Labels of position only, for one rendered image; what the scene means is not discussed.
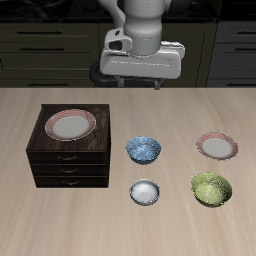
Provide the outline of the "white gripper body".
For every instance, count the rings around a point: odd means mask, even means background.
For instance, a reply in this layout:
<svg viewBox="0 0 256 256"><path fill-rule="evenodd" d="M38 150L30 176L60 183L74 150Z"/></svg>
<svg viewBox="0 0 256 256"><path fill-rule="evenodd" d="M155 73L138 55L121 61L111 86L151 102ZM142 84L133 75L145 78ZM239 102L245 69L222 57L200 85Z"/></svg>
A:
<svg viewBox="0 0 256 256"><path fill-rule="evenodd" d="M185 47L181 43L168 41L162 41L156 53L145 57L104 49L100 71L105 75L177 79L184 55Z"/></svg>

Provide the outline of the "large red-rimmed white plate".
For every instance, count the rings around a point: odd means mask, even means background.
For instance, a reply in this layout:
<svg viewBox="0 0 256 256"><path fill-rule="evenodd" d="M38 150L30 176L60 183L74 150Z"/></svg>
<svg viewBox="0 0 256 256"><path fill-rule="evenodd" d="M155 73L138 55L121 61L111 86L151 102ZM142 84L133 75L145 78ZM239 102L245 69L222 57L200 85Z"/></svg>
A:
<svg viewBox="0 0 256 256"><path fill-rule="evenodd" d="M60 141L79 140L96 127L96 118L85 110L68 109L51 116L45 124L46 134Z"/></svg>

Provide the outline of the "blue speckled bowl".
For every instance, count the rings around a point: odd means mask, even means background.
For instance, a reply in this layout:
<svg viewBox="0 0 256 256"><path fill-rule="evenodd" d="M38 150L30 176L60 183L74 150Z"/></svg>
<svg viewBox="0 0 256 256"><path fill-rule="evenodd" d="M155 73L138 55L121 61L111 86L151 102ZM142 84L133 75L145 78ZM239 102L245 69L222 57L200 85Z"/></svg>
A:
<svg viewBox="0 0 256 256"><path fill-rule="evenodd" d="M151 137L139 136L129 140L125 149L132 161L147 165L158 158L162 147L157 140Z"/></svg>

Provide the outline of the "small red-rimmed white plate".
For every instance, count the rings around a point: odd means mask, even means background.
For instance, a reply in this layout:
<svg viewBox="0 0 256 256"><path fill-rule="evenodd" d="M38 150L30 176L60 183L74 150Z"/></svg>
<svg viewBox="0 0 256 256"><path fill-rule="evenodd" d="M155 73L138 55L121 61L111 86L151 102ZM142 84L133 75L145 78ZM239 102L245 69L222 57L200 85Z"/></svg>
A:
<svg viewBox="0 0 256 256"><path fill-rule="evenodd" d="M201 135L196 142L197 149L204 156L214 160L230 160L238 154L238 143L223 133L210 132Z"/></svg>

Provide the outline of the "dark wooden cabinet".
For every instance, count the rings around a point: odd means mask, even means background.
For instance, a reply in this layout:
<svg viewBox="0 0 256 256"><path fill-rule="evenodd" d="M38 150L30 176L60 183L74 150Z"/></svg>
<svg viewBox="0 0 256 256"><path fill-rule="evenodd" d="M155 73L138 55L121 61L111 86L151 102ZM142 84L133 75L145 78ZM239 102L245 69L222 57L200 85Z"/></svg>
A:
<svg viewBox="0 0 256 256"><path fill-rule="evenodd" d="M45 132L50 117L81 109L96 118L95 129L75 141L58 141ZM26 148L37 188L107 188L111 129L108 104L42 104Z"/></svg>

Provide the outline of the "white bowl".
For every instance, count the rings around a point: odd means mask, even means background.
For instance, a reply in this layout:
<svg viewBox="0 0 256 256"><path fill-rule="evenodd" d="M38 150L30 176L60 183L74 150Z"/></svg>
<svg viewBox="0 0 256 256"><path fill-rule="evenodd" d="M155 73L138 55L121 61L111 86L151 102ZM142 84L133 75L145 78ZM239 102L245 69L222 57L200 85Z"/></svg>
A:
<svg viewBox="0 0 256 256"><path fill-rule="evenodd" d="M129 194L135 203L141 206L150 206L159 199L160 188L152 180L139 179L131 185Z"/></svg>

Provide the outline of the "green speckled bowl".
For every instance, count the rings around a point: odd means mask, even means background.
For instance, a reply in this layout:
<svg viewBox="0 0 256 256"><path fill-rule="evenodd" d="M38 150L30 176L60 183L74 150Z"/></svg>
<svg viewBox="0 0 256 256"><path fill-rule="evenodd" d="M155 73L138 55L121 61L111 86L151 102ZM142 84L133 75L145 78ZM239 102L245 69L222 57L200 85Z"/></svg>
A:
<svg viewBox="0 0 256 256"><path fill-rule="evenodd" d="M210 207L224 205L233 195L231 184L215 173L201 173L195 176L191 181L191 190L201 204Z"/></svg>

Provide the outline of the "dark kitchen cupboards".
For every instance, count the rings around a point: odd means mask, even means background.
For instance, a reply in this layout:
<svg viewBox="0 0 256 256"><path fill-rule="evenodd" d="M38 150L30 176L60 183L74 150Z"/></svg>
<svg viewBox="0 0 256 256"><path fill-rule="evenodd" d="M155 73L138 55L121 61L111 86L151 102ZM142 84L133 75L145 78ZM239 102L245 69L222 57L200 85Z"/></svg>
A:
<svg viewBox="0 0 256 256"><path fill-rule="evenodd" d="M162 41L185 47L181 74L161 87L256 87L256 0L171 0ZM96 87L106 34L98 0L0 0L0 87Z"/></svg>

